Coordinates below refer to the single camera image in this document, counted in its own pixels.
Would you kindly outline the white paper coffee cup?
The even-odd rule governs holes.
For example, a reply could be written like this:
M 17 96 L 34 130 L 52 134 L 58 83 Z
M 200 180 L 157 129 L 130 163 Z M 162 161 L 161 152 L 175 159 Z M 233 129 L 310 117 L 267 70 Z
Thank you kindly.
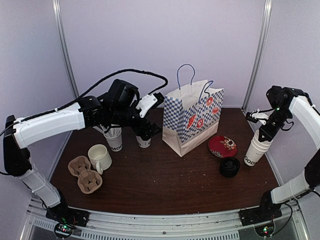
M 151 145 L 151 139 L 143 140 L 140 136 L 135 136 L 140 148 L 148 148 Z

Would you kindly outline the blue checkered paper bag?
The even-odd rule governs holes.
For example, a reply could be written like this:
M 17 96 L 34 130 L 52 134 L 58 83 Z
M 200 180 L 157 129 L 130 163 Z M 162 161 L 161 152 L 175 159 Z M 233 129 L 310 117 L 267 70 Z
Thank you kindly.
M 224 99 L 223 88 L 212 80 L 181 85 L 164 98 L 162 140 L 183 157 L 218 131 Z

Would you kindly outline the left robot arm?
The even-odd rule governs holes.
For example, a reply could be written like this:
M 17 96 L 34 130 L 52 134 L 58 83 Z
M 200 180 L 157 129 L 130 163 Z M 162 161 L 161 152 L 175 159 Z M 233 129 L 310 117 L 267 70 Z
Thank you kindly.
M 27 147 L 35 142 L 61 133 L 103 126 L 130 127 L 136 136 L 147 141 L 161 132 L 161 127 L 146 119 L 150 109 L 164 102 L 164 96 L 149 93 L 140 96 L 133 84 L 113 81 L 108 92 L 98 96 L 81 97 L 70 106 L 53 109 L 39 116 L 6 119 L 3 132 L 3 161 L 6 174 L 18 177 L 61 222 L 72 218 L 72 211 L 63 202 L 63 195 L 32 166 Z

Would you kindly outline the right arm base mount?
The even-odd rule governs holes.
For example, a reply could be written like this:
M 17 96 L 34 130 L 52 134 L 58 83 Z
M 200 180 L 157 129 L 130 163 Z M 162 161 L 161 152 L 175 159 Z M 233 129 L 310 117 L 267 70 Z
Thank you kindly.
M 282 216 L 280 209 L 262 211 L 259 206 L 249 209 L 241 209 L 238 214 L 243 227 L 271 221 L 273 218 L 279 218 Z

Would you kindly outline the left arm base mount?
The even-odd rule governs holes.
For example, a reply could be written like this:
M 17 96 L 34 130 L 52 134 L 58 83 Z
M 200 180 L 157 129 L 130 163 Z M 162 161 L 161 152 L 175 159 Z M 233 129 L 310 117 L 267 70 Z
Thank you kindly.
M 77 227 L 86 227 L 90 213 L 86 210 L 80 210 L 68 207 L 67 210 L 56 210 L 49 208 L 45 217 L 62 224 L 68 224 Z

